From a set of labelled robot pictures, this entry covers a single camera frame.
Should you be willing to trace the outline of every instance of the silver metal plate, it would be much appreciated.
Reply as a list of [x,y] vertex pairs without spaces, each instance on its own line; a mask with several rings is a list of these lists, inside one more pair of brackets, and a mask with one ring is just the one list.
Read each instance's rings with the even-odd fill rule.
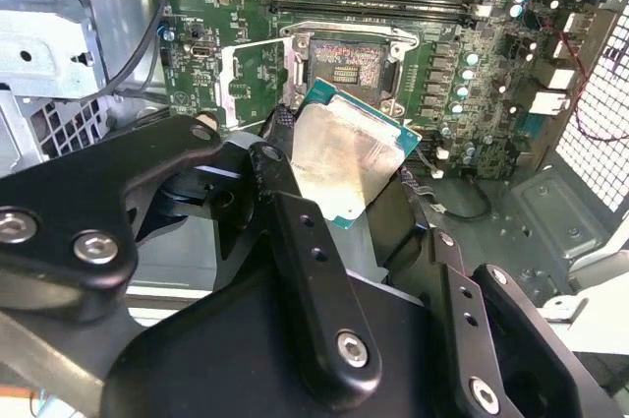
[[605,239],[604,228],[554,169],[514,188],[513,195],[560,259],[578,258]]
[[79,0],[0,2],[0,81],[13,94],[81,98],[104,85]]

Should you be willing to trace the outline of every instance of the screw hole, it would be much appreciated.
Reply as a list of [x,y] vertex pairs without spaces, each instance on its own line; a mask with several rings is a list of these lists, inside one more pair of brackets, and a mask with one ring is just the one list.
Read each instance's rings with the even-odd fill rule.
[[282,159],[282,154],[273,146],[263,146],[262,152],[264,152],[264,155],[266,155],[266,157],[270,159],[273,159],[273,160]]
[[465,317],[465,319],[467,320],[467,322],[473,326],[473,327],[477,327],[479,325],[479,322],[476,321],[476,318],[474,318],[472,315],[470,315],[469,313],[466,313],[465,315],[463,315]]
[[209,141],[212,139],[212,135],[204,128],[203,126],[193,126],[192,127],[193,135],[195,135],[200,140]]
[[302,221],[302,224],[306,225],[308,228],[315,226],[315,222],[307,214],[302,214],[299,219]]
[[315,261],[319,261],[320,263],[324,263],[325,261],[327,261],[327,256],[320,248],[314,248],[311,251],[311,254],[313,255],[313,259]]
[[218,209],[226,209],[232,205],[232,202],[234,202],[234,194],[226,190],[218,192],[212,200],[212,204]]

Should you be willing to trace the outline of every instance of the black cable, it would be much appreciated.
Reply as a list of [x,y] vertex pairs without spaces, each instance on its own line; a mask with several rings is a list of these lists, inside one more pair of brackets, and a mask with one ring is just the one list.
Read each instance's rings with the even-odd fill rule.
[[34,392],[34,391],[31,391],[31,392],[30,392],[30,395],[29,395],[29,411],[30,411],[30,414],[31,414],[34,418],[37,418],[37,415],[35,414],[35,412],[34,412],[34,411],[32,411],[32,400],[33,400],[34,398],[35,398],[35,392]]
[[155,37],[155,44],[153,46],[153,54],[152,54],[151,59],[150,59],[150,67],[148,68],[148,74],[146,74],[146,79],[144,79],[144,82],[140,86],[140,88],[139,89],[115,90],[114,93],[116,95],[129,96],[131,98],[143,98],[144,100],[153,101],[150,96],[152,94],[156,94],[156,93],[145,92],[145,90],[148,88],[148,86],[150,86],[150,83],[153,82],[153,76],[155,75],[155,68],[157,67],[157,58],[159,57],[159,44],[160,44],[160,42],[161,41],[160,41],[160,37],[159,37],[159,34],[158,34]]
[[125,63],[122,69],[116,74],[107,85],[101,90],[92,93],[91,95],[86,95],[82,98],[74,98],[71,101],[77,101],[79,103],[83,103],[86,101],[92,101],[97,98],[100,98],[105,95],[112,94],[122,83],[124,83],[129,76],[134,72],[134,70],[142,61],[144,55],[148,51],[148,47],[153,42],[155,35],[157,34],[157,29],[160,26],[160,22],[162,19],[162,15],[164,14],[164,9],[166,8],[166,0],[157,0],[157,8],[155,13],[153,14],[142,39],[140,40],[140,44],[136,48],[136,50],[132,53],[129,60]]

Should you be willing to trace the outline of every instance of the screw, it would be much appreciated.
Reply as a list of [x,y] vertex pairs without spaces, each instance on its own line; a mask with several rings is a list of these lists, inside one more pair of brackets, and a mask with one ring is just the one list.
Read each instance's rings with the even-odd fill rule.
[[273,160],[281,160],[282,158],[282,154],[273,146],[263,146],[262,152],[264,152],[264,155],[266,155],[266,157],[269,157]]
[[443,125],[439,130],[439,133],[441,133],[441,136],[443,138],[449,138],[450,136],[452,136],[452,130],[447,125]]
[[351,332],[341,332],[336,338],[336,345],[341,357],[350,366],[357,369],[365,367],[369,355],[367,347],[359,337]]
[[454,240],[443,231],[439,231],[439,238],[441,238],[441,241],[443,241],[447,246],[454,246]]
[[209,141],[212,139],[212,135],[203,126],[193,126],[191,131],[200,140]]
[[19,244],[28,241],[37,232],[32,216],[19,211],[0,213],[0,243]]
[[472,377],[470,379],[470,390],[484,411],[490,415],[498,414],[500,411],[500,403],[498,403],[498,397],[490,386],[478,377]]
[[495,277],[495,279],[500,282],[502,285],[507,284],[507,277],[498,269],[492,269],[491,274]]
[[172,30],[164,30],[161,33],[161,38],[166,42],[173,42],[175,40],[175,37],[177,37],[177,35]]
[[75,241],[75,256],[90,264],[107,264],[118,254],[118,245],[105,233],[82,234]]

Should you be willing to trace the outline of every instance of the chip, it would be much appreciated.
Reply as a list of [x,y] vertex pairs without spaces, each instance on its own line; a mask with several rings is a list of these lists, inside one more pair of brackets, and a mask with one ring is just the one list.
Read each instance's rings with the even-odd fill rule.
[[309,82],[324,79],[370,105],[381,100],[387,47],[382,44],[311,39]]

